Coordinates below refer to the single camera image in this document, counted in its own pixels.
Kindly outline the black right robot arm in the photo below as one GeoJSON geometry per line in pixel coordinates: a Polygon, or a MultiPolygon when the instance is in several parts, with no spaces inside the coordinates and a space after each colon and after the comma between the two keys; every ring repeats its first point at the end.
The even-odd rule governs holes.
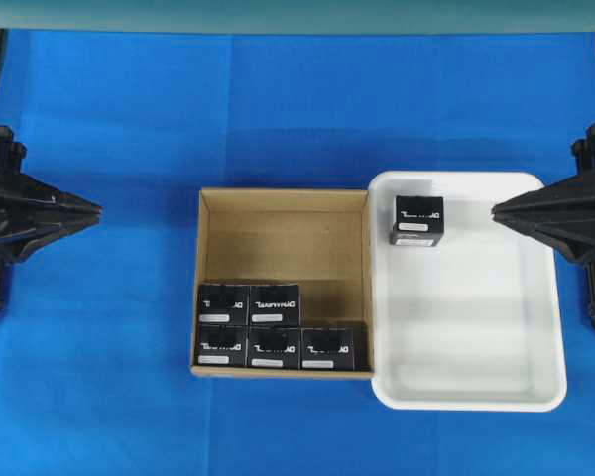
{"type": "Polygon", "coordinates": [[[595,124],[571,146],[577,173],[499,203],[493,220],[586,269],[588,315],[595,329],[595,124]]]}

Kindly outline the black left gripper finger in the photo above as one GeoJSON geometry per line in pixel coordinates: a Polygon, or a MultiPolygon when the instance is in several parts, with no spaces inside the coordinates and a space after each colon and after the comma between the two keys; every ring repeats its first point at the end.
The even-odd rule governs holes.
{"type": "Polygon", "coordinates": [[[79,213],[100,214],[103,211],[103,208],[94,202],[55,188],[26,174],[22,174],[22,184],[23,197],[28,201],[79,213]]]}
{"type": "Polygon", "coordinates": [[[25,262],[42,248],[97,225],[100,217],[100,214],[80,215],[68,222],[53,224],[48,230],[37,231],[32,237],[18,240],[14,245],[14,261],[25,262]]]}

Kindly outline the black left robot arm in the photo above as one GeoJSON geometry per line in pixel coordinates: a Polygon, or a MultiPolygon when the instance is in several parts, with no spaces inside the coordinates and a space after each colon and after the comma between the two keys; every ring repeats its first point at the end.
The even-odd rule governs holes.
{"type": "MultiPolygon", "coordinates": [[[[0,73],[7,31],[0,29],[0,73]]],[[[11,267],[100,221],[102,207],[22,172],[26,146],[0,126],[0,311],[11,267]]]]}

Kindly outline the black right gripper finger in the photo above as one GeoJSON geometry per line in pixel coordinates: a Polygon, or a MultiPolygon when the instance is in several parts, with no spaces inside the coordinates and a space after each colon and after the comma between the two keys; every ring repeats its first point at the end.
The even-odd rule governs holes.
{"type": "Polygon", "coordinates": [[[563,215],[571,211],[570,185],[575,177],[566,178],[538,190],[525,192],[491,209],[493,216],[535,213],[540,215],[563,215]]]}
{"type": "Polygon", "coordinates": [[[583,238],[542,213],[494,213],[493,220],[558,251],[568,262],[583,264],[583,238]]]}

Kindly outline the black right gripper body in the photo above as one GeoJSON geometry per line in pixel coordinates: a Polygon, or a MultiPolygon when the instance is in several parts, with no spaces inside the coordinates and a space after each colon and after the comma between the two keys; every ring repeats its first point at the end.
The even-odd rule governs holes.
{"type": "Polygon", "coordinates": [[[595,260],[595,124],[571,146],[577,174],[561,181],[555,208],[561,213],[559,252],[574,264],[595,260]]]}

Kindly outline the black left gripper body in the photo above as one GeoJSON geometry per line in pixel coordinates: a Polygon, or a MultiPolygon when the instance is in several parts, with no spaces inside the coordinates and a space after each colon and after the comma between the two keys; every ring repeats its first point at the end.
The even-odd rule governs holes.
{"type": "Polygon", "coordinates": [[[44,185],[21,171],[26,155],[12,130],[0,126],[0,257],[8,261],[25,261],[42,246],[35,214],[44,185]]]}

